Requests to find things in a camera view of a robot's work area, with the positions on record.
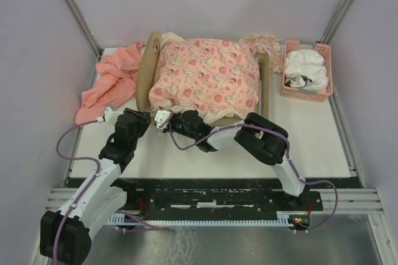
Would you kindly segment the wooden striped pet bed frame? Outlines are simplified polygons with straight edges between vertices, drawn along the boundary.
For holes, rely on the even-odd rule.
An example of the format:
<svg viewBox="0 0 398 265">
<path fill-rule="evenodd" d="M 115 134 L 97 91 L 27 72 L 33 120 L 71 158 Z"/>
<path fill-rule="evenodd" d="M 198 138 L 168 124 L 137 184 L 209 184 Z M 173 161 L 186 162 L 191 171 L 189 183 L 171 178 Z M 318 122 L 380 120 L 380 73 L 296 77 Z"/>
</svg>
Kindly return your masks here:
<svg viewBox="0 0 398 265">
<path fill-rule="evenodd" d="M 149 90 L 154 84 L 155 69 L 157 66 L 158 57 L 160 54 L 161 34 L 158 31 L 151 33 L 144 51 L 141 64 L 137 74 L 136 87 L 136 104 L 139 111 L 149 111 L 155 113 L 157 110 L 152 110 L 149 102 Z M 256 110 L 265 118 L 269 117 L 269 56 L 265 54 L 257 54 L 254 56 L 258 62 L 260 69 L 260 99 Z M 231 124 L 242 119 L 223 118 L 211 124 Z"/>
</svg>

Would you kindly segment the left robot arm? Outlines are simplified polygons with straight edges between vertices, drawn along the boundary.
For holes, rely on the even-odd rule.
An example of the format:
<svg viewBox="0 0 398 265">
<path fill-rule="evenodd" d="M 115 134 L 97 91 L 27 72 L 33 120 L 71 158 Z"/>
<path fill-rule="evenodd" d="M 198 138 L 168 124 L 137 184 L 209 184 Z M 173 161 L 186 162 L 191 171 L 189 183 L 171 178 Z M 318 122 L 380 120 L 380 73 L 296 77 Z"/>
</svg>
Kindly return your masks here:
<svg viewBox="0 0 398 265">
<path fill-rule="evenodd" d="M 114 127 L 97 158 L 94 169 L 72 197 L 57 211 L 47 211 L 40 221 L 41 255 L 54 264 L 82 264 L 92 242 L 105 223 L 121 207 L 130 209 L 137 203 L 137 193 L 114 186 L 134 157 L 137 142 L 151 122 L 150 113 L 125 108 L 119 112 L 112 106 L 92 124 L 106 123 Z"/>
</svg>

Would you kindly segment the pink unicorn print mattress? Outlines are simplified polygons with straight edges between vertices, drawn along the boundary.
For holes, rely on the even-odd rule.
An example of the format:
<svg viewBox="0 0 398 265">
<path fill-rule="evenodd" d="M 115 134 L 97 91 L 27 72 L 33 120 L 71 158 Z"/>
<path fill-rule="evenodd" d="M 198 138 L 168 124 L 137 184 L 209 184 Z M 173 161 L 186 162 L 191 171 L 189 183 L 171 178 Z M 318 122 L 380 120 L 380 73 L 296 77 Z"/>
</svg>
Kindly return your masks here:
<svg viewBox="0 0 398 265">
<path fill-rule="evenodd" d="M 152 110 L 196 110 L 207 124 L 243 119 L 256 110 L 260 92 L 259 65 L 248 45 L 162 35 L 149 90 Z"/>
</svg>

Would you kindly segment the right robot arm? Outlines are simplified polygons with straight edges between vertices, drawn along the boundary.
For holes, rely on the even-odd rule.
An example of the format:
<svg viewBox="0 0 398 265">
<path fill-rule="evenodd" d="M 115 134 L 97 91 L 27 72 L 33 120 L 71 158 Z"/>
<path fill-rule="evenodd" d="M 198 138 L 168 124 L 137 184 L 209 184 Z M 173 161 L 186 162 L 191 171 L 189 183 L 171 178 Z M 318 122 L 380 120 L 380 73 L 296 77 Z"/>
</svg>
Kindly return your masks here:
<svg viewBox="0 0 398 265">
<path fill-rule="evenodd" d="M 166 112 L 165 119 L 160 119 L 160 114 L 157 114 L 155 121 L 156 127 L 169 133 L 172 140 L 176 133 L 194 141 L 186 147 L 176 145 L 181 151 L 197 147 L 208 153 L 241 146 L 256 160 L 272 167 L 288 207 L 299 210 L 307 204 L 310 187 L 292 162 L 287 131 L 261 115 L 249 113 L 242 121 L 223 127 L 206 124 L 194 110 Z"/>
</svg>

